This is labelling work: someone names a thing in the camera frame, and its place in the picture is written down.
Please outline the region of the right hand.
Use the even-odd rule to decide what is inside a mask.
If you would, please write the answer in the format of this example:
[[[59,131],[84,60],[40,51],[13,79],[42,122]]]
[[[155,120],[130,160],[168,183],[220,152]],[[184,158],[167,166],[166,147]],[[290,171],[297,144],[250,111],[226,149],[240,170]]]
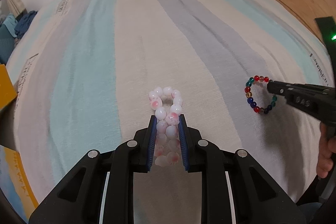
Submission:
[[[321,137],[319,139],[319,152],[316,172],[320,178],[326,178],[334,166],[331,156],[333,153],[336,153],[335,137],[330,139],[327,138],[327,125],[323,123],[320,123],[320,131]]]

